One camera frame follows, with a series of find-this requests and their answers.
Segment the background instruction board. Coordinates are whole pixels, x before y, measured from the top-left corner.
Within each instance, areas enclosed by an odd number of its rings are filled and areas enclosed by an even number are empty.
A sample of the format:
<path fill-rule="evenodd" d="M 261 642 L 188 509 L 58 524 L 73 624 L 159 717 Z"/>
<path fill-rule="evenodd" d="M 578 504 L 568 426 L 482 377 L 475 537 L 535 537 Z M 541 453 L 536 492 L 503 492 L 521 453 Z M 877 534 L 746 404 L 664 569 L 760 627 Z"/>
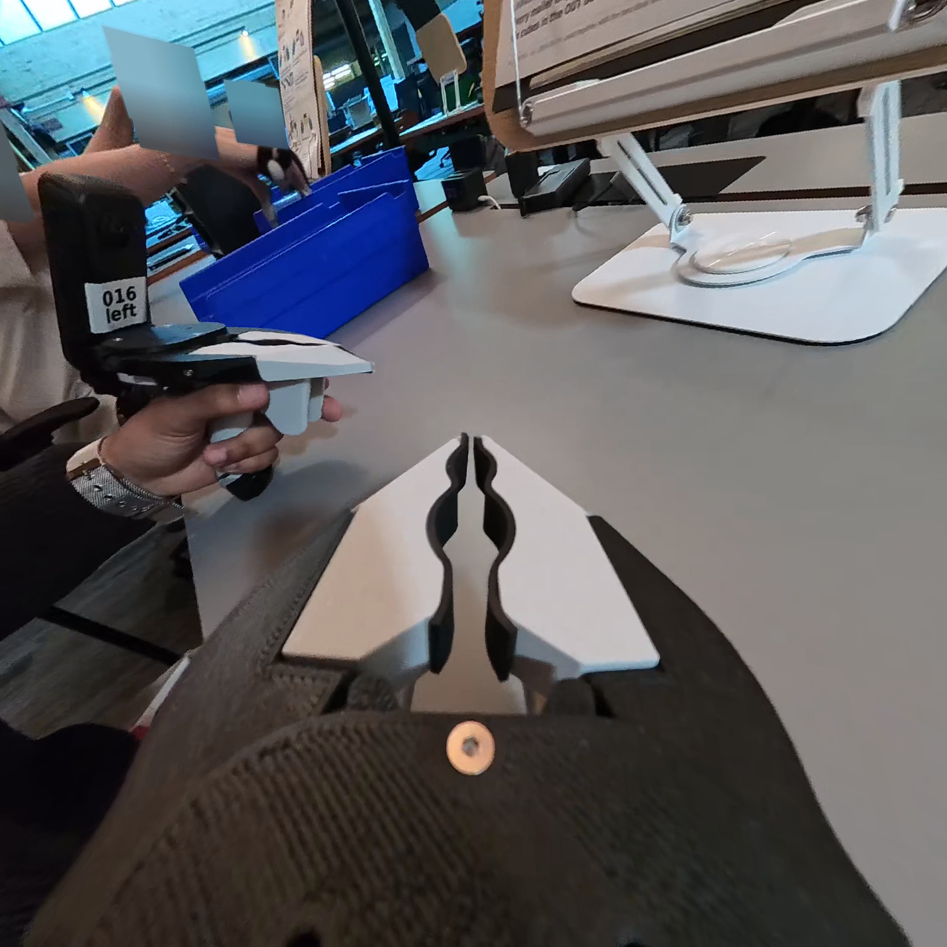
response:
<path fill-rule="evenodd" d="M 327 106 L 314 54 L 313 3 L 276 1 L 278 78 L 290 149 L 310 182 L 330 173 Z"/>

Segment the black power adapter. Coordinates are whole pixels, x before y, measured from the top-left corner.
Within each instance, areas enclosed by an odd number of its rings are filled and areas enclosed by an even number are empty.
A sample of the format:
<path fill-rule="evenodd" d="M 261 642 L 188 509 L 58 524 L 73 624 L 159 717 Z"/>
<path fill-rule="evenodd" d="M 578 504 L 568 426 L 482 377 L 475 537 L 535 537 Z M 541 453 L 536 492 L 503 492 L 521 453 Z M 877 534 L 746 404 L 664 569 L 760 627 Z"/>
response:
<path fill-rule="evenodd" d="M 489 198 L 482 170 L 454 172 L 441 180 L 444 200 L 452 212 L 470 212 Z"/>

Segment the grey desk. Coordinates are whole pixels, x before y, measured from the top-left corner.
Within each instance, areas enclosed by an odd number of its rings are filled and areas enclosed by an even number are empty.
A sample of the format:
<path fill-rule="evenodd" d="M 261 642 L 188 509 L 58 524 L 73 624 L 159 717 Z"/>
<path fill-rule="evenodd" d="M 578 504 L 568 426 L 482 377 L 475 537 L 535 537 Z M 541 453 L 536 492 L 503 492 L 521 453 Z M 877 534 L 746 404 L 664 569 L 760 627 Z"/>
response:
<path fill-rule="evenodd" d="M 451 437 L 492 437 L 713 619 L 888 910 L 945 945 L 945 280 L 840 348 L 576 305 L 651 220 L 424 222 L 430 271 L 336 335 L 375 366 L 331 382 L 343 420 L 285 440 L 260 499 L 191 500 L 202 630 Z"/>

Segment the background wooden stand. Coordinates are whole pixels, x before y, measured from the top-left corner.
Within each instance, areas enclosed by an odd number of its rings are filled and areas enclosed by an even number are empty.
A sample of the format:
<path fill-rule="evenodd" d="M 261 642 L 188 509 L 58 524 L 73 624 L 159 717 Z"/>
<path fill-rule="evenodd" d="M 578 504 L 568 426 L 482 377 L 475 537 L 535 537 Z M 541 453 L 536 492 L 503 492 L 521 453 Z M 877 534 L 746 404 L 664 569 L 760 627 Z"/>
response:
<path fill-rule="evenodd" d="M 459 78 L 467 61 L 448 17 L 439 12 L 415 28 L 421 58 L 437 80 L 444 114 L 456 112 L 460 101 Z"/>

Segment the white tablet stand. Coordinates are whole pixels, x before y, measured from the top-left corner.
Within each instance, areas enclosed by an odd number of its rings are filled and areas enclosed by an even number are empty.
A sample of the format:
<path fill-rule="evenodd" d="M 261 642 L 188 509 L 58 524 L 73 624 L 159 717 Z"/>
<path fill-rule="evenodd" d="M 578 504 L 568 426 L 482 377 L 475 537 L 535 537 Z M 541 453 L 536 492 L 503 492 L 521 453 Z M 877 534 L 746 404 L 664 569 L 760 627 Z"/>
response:
<path fill-rule="evenodd" d="M 493 60 L 505 2 L 485 2 L 484 61 Z M 510 29 L 514 30 L 509 2 Z M 783 92 L 743 104 L 738 95 L 627 93 L 616 102 L 592 83 L 534 90 L 494 88 L 485 67 L 491 131 L 507 148 L 534 150 L 592 139 L 612 160 L 657 226 L 581 280 L 577 304 L 616 313 L 819 346 L 878 337 L 896 325 L 945 271 L 945 209 L 898 210 L 901 80 L 865 83 L 869 199 L 858 211 L 755 210 L 695 213 L 633 133 L 825 92 Z M 938 72 L 943 65 L 920 74 Z"/>

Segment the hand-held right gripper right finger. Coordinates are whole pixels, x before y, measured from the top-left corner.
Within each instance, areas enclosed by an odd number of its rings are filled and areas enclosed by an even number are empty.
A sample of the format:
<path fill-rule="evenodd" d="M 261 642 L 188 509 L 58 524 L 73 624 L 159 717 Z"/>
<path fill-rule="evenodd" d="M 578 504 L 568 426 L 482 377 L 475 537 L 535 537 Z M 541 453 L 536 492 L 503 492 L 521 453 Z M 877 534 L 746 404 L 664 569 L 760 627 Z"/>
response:
<path fill-rule="evenodd" d="M 659 665 L 590 516 L 489 437 L 473 440 L 488 575 L 485 643 L 500 681 L 544 702 L 563 680 Z"/>

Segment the person's left hand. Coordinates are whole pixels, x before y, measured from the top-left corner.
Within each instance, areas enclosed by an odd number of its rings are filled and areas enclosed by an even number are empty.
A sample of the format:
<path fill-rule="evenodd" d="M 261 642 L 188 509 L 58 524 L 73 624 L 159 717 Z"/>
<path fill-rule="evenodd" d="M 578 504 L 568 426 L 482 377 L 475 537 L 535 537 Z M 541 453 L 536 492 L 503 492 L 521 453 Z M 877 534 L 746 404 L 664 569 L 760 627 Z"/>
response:
<path fill-rule="evenodd" d="M 205 489 L 219 474 L 248 474 L 278 459 L 282 434 L 262 414 L 264 384 L 211 385 L 180 397 L 156 399 L 100 445 L 99 457 L 116 476 L 149 493 L 171 498 Z M 249 414 L 236 436 L 210 440 L 213 421 Z"/>

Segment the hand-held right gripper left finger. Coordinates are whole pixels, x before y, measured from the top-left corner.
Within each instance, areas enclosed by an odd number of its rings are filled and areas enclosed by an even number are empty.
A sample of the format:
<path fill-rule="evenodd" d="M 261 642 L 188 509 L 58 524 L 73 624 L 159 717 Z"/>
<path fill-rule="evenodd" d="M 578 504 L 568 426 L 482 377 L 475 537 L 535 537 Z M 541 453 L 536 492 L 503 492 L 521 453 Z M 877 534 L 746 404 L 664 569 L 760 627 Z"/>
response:
<path fill-rule="evenodd" d="M 400 700 L 439 673 L 454 633 L 453 566 L 470 451 L 466 433 L 355 507 L 282 657 L 384 679 Z"/>

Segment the silver wristwatch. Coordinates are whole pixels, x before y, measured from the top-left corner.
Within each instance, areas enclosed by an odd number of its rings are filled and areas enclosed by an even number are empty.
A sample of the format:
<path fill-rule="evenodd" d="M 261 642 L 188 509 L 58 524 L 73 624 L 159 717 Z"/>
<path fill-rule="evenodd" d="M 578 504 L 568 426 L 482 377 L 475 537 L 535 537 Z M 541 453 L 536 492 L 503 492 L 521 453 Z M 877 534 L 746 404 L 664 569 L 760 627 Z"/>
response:
<path fill-rule="evenodd" d="M 66 462 L 66 479 L 77 494 L 96 510 L 113 517 L 170 524 L 183 519 L 183 506 L 124 480 L 106 465 L 95 442 Z"/>

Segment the blue plastic bin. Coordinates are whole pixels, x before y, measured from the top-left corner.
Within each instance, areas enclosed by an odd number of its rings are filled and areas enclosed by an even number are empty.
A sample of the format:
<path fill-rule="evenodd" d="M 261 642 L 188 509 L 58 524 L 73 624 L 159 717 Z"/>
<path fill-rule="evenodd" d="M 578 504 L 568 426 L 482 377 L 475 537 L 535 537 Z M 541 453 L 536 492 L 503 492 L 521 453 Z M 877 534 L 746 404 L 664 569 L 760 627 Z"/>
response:
<path fill-rule="evenodd" d="M 181 280 L 194 315 L 326 338 L 429 269 L 405 149 L 383 150 L 260 212 L 260 235 Z"/>

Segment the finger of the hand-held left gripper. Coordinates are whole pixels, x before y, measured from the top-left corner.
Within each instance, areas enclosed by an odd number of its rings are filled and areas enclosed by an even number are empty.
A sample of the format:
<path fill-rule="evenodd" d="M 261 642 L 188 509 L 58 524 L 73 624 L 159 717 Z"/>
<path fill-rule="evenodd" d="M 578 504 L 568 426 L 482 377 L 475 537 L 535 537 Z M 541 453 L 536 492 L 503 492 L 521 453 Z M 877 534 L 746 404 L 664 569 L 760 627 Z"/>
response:
<path fill-rule="evenodd" d="M 327 379 L 374 370 L 373 362 L 325 341 L 255 341 L 254 357 L 270 391 L 265 416 L 287 436 L 300 435 L 322 418 Z"/>
<path fill-rule="evenodd" d="M 350 352 L 325 339 L 298 333 L 250 329 L 228 344 L 243 346 L 257 358 L 292 362 L 349 362 Z"/>

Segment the printed instruction sheet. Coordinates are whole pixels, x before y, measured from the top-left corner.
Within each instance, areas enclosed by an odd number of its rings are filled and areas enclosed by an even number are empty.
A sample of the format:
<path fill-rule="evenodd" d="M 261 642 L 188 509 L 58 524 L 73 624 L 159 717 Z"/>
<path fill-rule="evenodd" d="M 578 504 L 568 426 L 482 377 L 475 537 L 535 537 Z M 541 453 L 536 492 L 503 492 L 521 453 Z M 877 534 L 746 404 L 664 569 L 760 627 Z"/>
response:
<path fill-rule="evenodd" d="M 505 2 L 494 88 L 592 83 L 627 93 L 783 92 L 856 88 L 943 65 L 942 2 Z"/>

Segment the person's left forearm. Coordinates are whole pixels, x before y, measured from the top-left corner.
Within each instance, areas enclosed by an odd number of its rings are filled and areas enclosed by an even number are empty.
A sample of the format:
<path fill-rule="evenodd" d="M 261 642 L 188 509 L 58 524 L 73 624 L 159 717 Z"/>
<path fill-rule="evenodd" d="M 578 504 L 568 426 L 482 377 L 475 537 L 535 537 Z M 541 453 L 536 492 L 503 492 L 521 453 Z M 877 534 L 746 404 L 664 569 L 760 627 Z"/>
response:
<path fill-rule="evenodd" d="M 39 617 L 154 527 L 95 509 L 68 482 L 77 443 L 53 445 L 1 474 L 1 637 Z"/>

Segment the flat black power brick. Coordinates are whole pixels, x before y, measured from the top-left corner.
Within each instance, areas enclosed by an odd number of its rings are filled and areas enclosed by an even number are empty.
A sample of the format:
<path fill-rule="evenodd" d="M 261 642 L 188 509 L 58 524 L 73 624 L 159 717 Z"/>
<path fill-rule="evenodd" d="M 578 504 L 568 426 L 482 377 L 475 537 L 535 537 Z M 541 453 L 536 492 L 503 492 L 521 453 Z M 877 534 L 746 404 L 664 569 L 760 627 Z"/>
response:
<path fill-rule="evenodd" d="M 518 198 L 522 217 L 562 207 L 572 207 L 577 195 L 589 183 L 591 161 L 576 159 L 554 166 L 540 175 L 536 183 L 529 185 Z"/>

